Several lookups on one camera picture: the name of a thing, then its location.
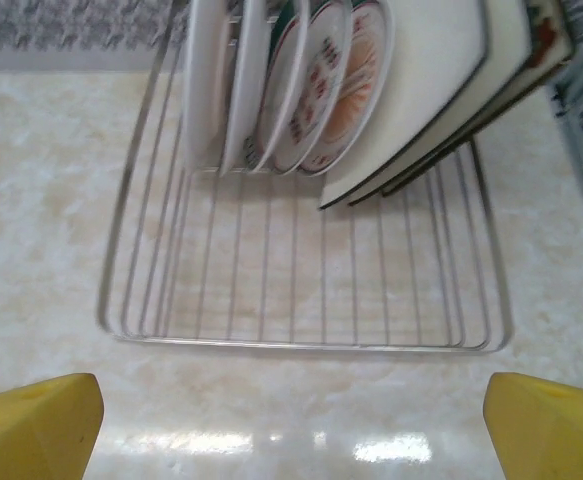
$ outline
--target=dish rack frame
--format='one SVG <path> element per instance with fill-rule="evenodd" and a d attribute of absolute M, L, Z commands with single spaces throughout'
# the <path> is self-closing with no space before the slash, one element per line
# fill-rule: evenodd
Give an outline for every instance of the dish rack frame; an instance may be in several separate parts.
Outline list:
<path fill-rule="evenodd" d="M 171 7 L 124 165 L 99 325 L 121 340 L 179 345 L 504 348 L 513 322 L 476 142 L 395 196 L 325 212 L 320 179 L 190 169 L 177 93 L 183 42 L 172 38 L 182 5 Z"/>

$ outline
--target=marble countertop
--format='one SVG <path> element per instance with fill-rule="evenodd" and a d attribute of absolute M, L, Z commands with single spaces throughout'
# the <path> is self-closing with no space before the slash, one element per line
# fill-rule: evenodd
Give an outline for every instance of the marble countertop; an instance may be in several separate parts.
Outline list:
<path fill-rule="evenodd" d="M 139 74 L 0 75 L 0 391 L 94 373 L 86 478 L 503 478 L 492 373 L 583 387 L 583 198 L 539 92 L 479 137 L 516 335 L 486 357 L 119 343 L 94 311 Z"/>

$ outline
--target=dish rack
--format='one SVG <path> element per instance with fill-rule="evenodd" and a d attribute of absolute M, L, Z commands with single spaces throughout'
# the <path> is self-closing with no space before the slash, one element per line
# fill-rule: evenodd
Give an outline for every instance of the dish rack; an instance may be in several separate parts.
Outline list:
<path fill-rule="evenodd" d="M 172 8 L 124 168 L 98 303 L 124 340 L 488 353 L 512 335 L 474 141 L 388 198 L 318 211 L 323 180 L 185 165 Z"/>

